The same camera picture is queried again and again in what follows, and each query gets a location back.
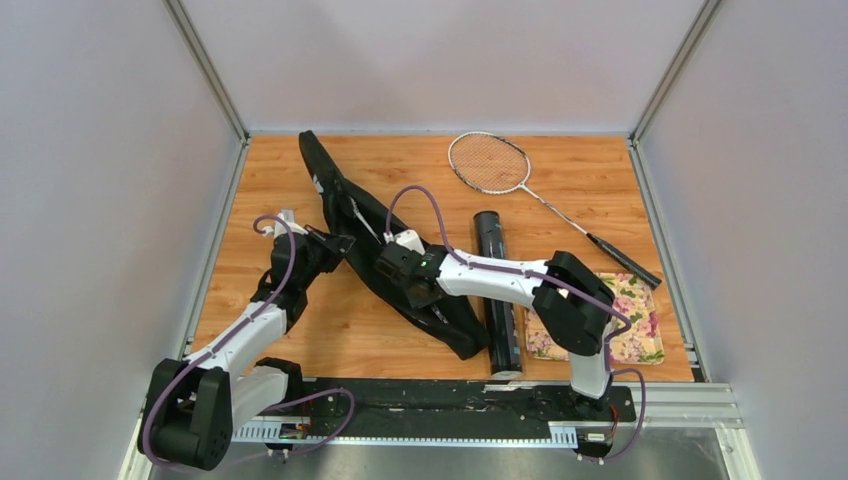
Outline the silver badminton racket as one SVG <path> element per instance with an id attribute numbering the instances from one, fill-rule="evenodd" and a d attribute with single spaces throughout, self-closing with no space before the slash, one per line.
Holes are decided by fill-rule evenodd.
<path id="1" fill-rule="evenodd" d="M 662 284 L 657 275 L 624 254 L 611 242 L 579 225 L 528 187 L 527 183 L 533 172 L 531 160 L 526 152 L 512 141 L 488 132 L 466 132 L 450 143 L 447 158 L 451 170 L 473 190 L 487 195 L 525 191 L 650 288 L 656 289 Z"/>
<path id="2" fill-rule="evenodd" d="M 416 327 L 432 331 L 433 335 L 446 332 L 450 324 L 439 309 L 442 302 L 415 309 L 398 286 L 375 270 L 375 262 L 385 247 L 382 227 L 386 212 L 379 201 L 369 196 L 345 197 L 340 200 L 339 210 L 333 215 L 330 215 L 329 204 L 325 205 L 325 219 L 331 232 L 356 238 L 346 260 L 360 280 Z"/>

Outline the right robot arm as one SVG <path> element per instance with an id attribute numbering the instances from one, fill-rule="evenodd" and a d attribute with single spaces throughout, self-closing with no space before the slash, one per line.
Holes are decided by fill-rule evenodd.
<path id="1" fill-rule="evenodd" d="M 418 252 L 392 241 L 375 269 L 414 307 L 448 296 L 476 296 L 532 310 L 554 343 L 569 352 L 574 412 L 593 419 L 609 407 L 605 349 L 614 326 L 613 295 L 573 255 L 557 251 L 549 260 L 513 261 L 439 245 Z"/>

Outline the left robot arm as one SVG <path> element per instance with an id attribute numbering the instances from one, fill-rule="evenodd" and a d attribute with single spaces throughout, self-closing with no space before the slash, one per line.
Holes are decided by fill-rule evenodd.
<path id="1" fill-rule="evenodd" d="M 245 423 L 294 414 L 313 399 L 299 364 L 261 354 L 292 329 L 308 288 L 336 270 L 355 239 L 274 220 L 262 230 L 272 239 L 270 265 L 242 313 L 206 346 L 153 370 L 137 449 L 157 466 L 213 470 Z"/>

